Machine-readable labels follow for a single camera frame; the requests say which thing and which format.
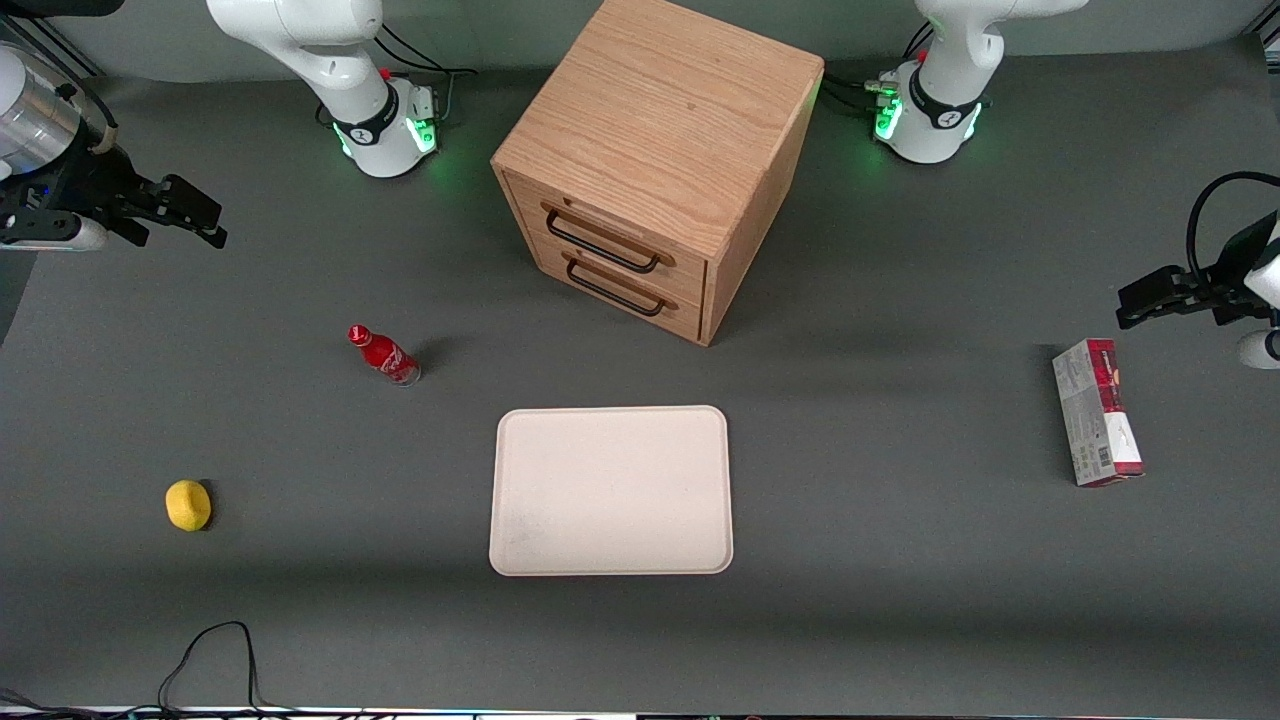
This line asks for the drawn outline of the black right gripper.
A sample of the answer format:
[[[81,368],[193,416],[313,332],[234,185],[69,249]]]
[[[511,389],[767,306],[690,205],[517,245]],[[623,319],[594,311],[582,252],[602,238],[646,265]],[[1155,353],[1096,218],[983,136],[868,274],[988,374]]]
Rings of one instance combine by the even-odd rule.
[[[37,170],[3,179],[4,243],[105,243],[118,234],[136,247],[150,228],[175,227],[214,249],[227,245],[221,205],[177,174],[150,182],[127,154],[69,151]]]

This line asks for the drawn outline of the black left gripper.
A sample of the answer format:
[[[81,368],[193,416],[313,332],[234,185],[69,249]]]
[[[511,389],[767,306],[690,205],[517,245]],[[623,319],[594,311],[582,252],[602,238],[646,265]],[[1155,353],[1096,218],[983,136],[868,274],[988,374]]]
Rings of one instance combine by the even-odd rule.
[[[1188,315],[1213,304],[1216,325],[1248,318],[1248,302],[1276,304],[1277,214],[1270,213],[1234,234],[1219,260],[1203,268],[1197,256],[1199,218],[1190,218],[1190,273],[1180,266],[1161,266],[1117,291],[1116,320],[1121,331],[1143,322]]]

